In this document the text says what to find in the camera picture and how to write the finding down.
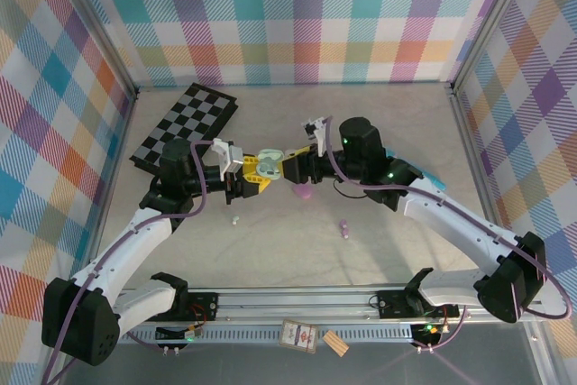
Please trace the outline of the mint green earbud case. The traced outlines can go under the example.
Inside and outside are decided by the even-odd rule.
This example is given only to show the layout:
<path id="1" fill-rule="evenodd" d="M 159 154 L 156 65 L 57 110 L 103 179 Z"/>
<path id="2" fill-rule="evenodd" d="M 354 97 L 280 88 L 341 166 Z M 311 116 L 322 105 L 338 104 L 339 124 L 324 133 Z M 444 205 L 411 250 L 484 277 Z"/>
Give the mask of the mint green earbud case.
<path id="1" fill-rule="evenodd" d="M 276 149 L 263 149 L 257 155 L 256 172 L 259 176 L 277 180 L 281 177 L 279 165 L 284 160 L 284 152 Z"/>

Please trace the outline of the black grey folding chessboard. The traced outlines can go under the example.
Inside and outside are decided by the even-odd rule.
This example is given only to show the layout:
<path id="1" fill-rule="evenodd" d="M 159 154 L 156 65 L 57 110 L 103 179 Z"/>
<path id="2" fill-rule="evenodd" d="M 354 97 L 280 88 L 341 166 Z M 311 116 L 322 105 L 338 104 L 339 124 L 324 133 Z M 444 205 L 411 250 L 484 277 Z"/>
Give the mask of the black grey folding chessboard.
<path id="1" fill-rule="evenodd" d="M 237 98 L 193 83 L 152 129 L 130 160 L 156 175 L 164 145 L 172 139 L 213 140 L 238 109 Z"/>

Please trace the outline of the teal toy microphone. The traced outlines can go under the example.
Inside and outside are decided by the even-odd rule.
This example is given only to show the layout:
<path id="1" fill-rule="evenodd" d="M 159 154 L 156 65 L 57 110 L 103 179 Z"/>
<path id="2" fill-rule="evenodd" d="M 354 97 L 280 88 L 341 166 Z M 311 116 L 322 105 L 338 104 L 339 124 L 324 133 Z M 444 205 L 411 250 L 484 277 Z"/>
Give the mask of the teal toy microphone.
<path id="1" fill-rule="evenodd" d="M 390 148 L 386 148 L 385 149 L 385 154 L 388 158 L 397 158 L 397 154 Z M 436 175 L 432 174 L 431 172 L 422 169 L 420 166 L 417 166 L 415 163 L 407 160 L 407 163 L 414 166 L 416 169 L 418 169 L 419 171 L 422 172 L 422 174 L 428 178 L 437 189 L 441 190 L 441 191 L 446 191 L 446 185 L 443 183 L 442 180 L 440 180 Z"/>

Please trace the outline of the playing card box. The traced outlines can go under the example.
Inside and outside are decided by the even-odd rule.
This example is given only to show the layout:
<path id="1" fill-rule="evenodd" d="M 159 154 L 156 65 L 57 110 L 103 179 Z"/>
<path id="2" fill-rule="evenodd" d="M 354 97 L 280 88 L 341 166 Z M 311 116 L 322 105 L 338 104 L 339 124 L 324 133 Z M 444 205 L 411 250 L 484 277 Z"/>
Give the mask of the playing card box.
<path id="1" fill-rule="evenodd" d="M 285 319 L 280 329 L 279 345 L 305 353 L 315 353 L 318 335 L 319 329 L 316 325 Z"/>

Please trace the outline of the small black control board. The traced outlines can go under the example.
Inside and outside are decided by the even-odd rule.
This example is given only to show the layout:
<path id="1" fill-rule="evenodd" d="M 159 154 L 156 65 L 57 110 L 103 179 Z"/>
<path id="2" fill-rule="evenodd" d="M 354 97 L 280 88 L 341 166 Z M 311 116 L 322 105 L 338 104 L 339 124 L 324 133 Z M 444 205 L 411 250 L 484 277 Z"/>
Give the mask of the small black control board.
<path id="1" fill-rule="evenodd" d="M 191 343 L 204 333 L 206 322 L 184 323 L 161 323 L 155 326 L 155 338 L 157 340 L 175 340 Z"/>
<path id="2" fill-rule="evenodd" d="M 440 324 L 413 324 L 411 333 L 415 342 L 435 345 L 441 341 L 443 326 Z"/>

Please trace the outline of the small wooden block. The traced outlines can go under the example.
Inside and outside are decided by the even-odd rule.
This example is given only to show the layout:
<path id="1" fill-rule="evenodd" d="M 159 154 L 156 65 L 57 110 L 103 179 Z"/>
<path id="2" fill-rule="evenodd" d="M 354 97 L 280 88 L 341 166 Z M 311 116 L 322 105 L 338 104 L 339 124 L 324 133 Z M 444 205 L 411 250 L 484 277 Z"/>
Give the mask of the small wooden block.
<path id="1" fill-rule="evenodd" d="M 333 330 L 328 330 L 323 336 L 323 341 L 327 344 L 339 357 L 343 357 L 349 350 L 349 345 L 337 335 Z"/>

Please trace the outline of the aluminium side rail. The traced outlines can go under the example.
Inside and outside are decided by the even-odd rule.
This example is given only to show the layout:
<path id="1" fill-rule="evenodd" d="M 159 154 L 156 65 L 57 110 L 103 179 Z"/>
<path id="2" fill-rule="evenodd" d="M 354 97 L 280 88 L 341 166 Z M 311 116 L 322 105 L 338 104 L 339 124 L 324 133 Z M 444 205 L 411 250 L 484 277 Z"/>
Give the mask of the aluminium side rail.
<path id="1" fill-rule="evenodd" d="M 125 117 L 119 124 L 120 129 L 117 134 L 117 144 L 114 149 L 112 163 L 110 165 L 109 177 L 105 183 L 105 189 L 102 196 L 101 207 L 96 214 L 96 224 L 87 242 L 87 249 L 83 256 L 82 265 L 89 264 L 98 254 L 103 232 L 105 229 L 105 222 L 109 213 L 114 194 L 114 188 L 117 182 L 118 173 L 122 165 L 122 158 L 124 155 L 127 137 L 130 131 L 131 122 L 133 119 L 134 109 L 139 99 L 141 88 L 136 87 L 134 93 L 129 98 L 129 103 L 126 109 Z"/>
<path id="2" fill-rule="evenodd" d="M 484 171 L 481 155 L 477 150 L 472 128 L 468 123 L 463 103 L 450 84 L 445 85 L 445 90 L 453 112 L 454 120 L 457 124 L 457 129 L 463 144 L 466 160 L 472 174 L 477 195 L 481 202 L 482 212 L 485 218 L 488 219 L 491 223 L 495 225 L 503 225 L 498 212 L 498 208 L 492 200 L 488 178 Z"/>

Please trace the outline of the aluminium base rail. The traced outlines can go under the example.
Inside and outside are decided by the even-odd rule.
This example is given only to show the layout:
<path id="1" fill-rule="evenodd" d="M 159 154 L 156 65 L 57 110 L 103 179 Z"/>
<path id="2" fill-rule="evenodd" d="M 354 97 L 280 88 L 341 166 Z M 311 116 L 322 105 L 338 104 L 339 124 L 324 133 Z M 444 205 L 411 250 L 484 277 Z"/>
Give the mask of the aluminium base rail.
<path id="1" fill-rule="evenodd" d="M 191 323 L 194 316 L 210 325 L 279 325 L 286 319 L 311 325 L 344 325 L 368 322 L 421 324 L 448 317 L 458 321 L 463 308 L 473 323 L 498 323 L 468 291 L 447 299 L 442 305 L 420 314 L 406 301 L 400 285 L 365 285 L 296 288 L 217 289 L 190 288 L 184 307 L 173 309 L 170 286 L 150 280 L 138 289 L 125 289 L 113 304 L 121 316 L 121 329 L 128 331 L 144 322 L 178 325 Z"/>

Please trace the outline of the aluminium frame post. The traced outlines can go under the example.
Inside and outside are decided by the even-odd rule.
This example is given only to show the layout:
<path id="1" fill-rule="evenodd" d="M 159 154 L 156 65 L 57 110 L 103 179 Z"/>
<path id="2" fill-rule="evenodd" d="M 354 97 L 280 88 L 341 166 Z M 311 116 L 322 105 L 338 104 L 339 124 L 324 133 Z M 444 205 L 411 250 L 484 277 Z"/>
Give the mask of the aluminium frame post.
<path id="1" fill-rule="evenodd" d="M 138 97 L 139 89 L 133 83 L 127 67 L 115 48 L 112 39 L 105 30 L 105 26 L 100 20 L 95 7 L 91 0 L 70 0 L 77 14 L 87 27 L 88 32 L 94 37 L 96 45 L 102 51 L 104 58 L 110 65 L 111 70 L 115 73 L 124 90 L 130 96 L 132 101 Z"/>
<path id="2" fill-rule="evenodd" d="M 477 14 L 473 17 L 470 33 L 465 37 L 451 72 L 447 76 L 447 84 L 453 95 L 458 96 L 465 82 L 473 72 L 481 58 L 481 52 L 486 48 L 490 37 L 500 23 L 512 0 L 482 0 Z"/>

